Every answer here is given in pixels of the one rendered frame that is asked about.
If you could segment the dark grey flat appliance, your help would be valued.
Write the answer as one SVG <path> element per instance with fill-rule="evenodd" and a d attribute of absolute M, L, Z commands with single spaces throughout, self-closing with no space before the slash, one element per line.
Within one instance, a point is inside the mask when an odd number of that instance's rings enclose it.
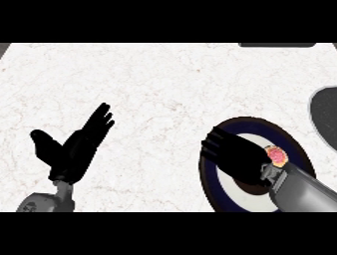
<path fill-rule="evenodd" d="M 241 48 L 309 48 L 315 43 L 237 43 Z"/>

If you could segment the navy and white plate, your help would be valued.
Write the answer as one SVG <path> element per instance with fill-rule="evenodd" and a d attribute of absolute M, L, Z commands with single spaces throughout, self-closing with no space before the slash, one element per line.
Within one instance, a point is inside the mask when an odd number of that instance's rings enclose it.
<path fill-rule="evenodd" d="M 216 125 L 259 147 L 277 145 L 289 161 L 311 175 L 314 169 L 305 151 L 289 133 L 267 120 L 252 117 L 231 118 Z M 277 212 L 268 197 L 268 188 L 234 180 L 205 158 L 197 162 L 199 180 L 207 203 L 215 212 Z"/>

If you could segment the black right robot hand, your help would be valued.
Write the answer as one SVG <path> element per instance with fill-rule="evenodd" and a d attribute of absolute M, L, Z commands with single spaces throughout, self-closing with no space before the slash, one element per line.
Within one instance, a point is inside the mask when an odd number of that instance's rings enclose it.
<path fill-rule="evenodd" d="M 261 166 L 271 160 L 253 142 L 213 127 L 200 145 L 200 155 L 230 177 L 247 185 L 270 185 L 270 181 L 261 179 Z"/>

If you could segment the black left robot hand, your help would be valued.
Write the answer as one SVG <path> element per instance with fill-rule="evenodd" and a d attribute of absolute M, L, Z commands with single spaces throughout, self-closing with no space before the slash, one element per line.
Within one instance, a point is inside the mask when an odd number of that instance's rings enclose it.
<path fill-rule="evenodd" d="M 114 124 L 110 106 L 101 103 L 83 126 L 63 144 L 39 129 L 30 131 L 36 157 L 51 167 L 48 179 L 74 184 L 83 177 L 97 148 Z"/>

